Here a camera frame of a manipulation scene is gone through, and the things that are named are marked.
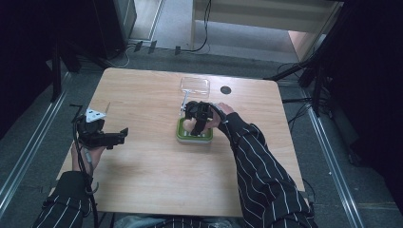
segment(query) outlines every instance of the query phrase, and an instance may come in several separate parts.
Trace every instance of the desk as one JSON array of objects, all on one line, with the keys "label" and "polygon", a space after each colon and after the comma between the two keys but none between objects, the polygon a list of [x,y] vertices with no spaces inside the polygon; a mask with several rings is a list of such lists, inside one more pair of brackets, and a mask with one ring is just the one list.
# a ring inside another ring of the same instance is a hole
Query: desk
[{"label": "desk", "polygon": [[[195,20],[204,20],[208,0],[193,0],[192,44]],[[289,30],[300,61],[309,57],[320,35],[336,20],[341,6],[325,0],[214,0],[209,21]]]},{"label": "desk", "polygon": [[[183,144],[176,139],[183,77],[207,79],[210,94],[204,101],[227,103],[247,123],[256,124],[272,153],[304,191],[276,83],[109,68],[90,107],[105,110],[110,102],[105,133],[125,127],[129,132],[125,144],[104,152],[96,169],[94,182],[100,188],[95,199],[100,211],[241,217],[236,165],[224,134],[214,129],[210,144]],[[222,94],[222,86],[232,92]],[[61,173],[70,169],[68,155]]]}]

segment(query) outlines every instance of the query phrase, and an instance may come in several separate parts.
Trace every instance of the black pinstriped sleeve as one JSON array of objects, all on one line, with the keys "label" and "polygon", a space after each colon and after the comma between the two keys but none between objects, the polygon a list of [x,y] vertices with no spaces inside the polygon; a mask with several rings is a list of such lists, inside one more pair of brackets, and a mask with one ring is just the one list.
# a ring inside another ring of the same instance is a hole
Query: black pinstriped sleeve
[{"label": "black pinstriped sleeve", "polygon": [[90,212],[90,202],[81,172],[63,173],[53,194],[42,206],[32,227],[82,227]]},{"label": "black pinstriped sleeve", "polygon": [[284,168],[270,153],[264,136],[238,113],[219,129],[227,136],[237,164],[238,188],[247,227],[317,227],[310,207]]}]

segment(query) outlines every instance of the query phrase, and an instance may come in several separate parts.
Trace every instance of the person's left hand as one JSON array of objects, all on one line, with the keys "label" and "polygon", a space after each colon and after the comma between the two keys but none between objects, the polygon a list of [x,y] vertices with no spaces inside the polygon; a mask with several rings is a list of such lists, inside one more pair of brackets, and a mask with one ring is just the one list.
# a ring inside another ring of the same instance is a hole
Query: person's left hand
[{"label": "person's left hand", "polygon": [[[98,163],[100,162],[101,155],[105,149],[106,149],[105,146],[101,146],[101,147],[92,148],[89,150],[89,154],[91,155],[91,158],[92,158],[92,166],[93,166],[94,170],[97,167]],[[86,172],[89,174],[89,164],[86,161],[86,153],[85,153],[84,148],[81,149],[81,156],[83,157],[84,164],[86,165]],[[77,149],[76,149],[75,143],[73,143],[71,145],[71,158],[72,158],[72,163],[73,163],[72,170],[80,171],[80,166],[78,164],[78,154],[77,154]]]}]

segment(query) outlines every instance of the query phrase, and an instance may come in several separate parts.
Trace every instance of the transparent plastic lid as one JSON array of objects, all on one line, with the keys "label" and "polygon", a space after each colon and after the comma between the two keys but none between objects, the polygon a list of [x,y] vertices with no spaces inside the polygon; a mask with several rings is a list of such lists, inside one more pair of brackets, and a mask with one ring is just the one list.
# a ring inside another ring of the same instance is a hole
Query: transparent plastic lid
[{"label": "transparent plastic lid", "polygon": [[183,77],[181,90],[187,92],[189,97],[208,98],[210,82],[207,79]]}]

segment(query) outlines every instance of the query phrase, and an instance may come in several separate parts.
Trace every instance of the human hand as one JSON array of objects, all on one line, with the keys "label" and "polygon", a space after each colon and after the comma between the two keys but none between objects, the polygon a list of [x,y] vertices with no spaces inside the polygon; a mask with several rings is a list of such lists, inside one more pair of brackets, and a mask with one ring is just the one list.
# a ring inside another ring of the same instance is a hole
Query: human hand
[{"label": "human hand", "polygon": [[[228,104],[219,103],[219,104],[216,104],[216,107],[221,109],[221,111],[225,115],[229,115],[234,112],[234,109]],[[210,122],[207,122],[205,124],[204,130],[208,129],[208,128],[218,127],[220,125],[220,122],[221,122],[220,115],[214,109],[211,109],[211,110],[213,112],[213,120],[211,120]]]},{"label": "human hand", "polygon": [[[81,148],[81,156],[83,157],[83,162],[86,166],[86,172],[89,174],[90,172],[90,168],[89,168],[89,163],[86,160],[86,152],[84,147],[79,144],[79,148]],[[104,152],[104,150],[106,149],[105,146],[100,146],[97,148],[92,148],[89,150],[89,154],[91,155],[91,159],[92,159],[92,167],[93,169],[95,169],[98,165],[98,163],[100,162],[101,159],[101,155]],[[72,170],[73,171],[80,171],[80,165],[78,164],[78,153],[77,153],[77,149],[76,149],[76,145],[75,143],[73,143],[71,145],[71,158],[72,158]]]}]

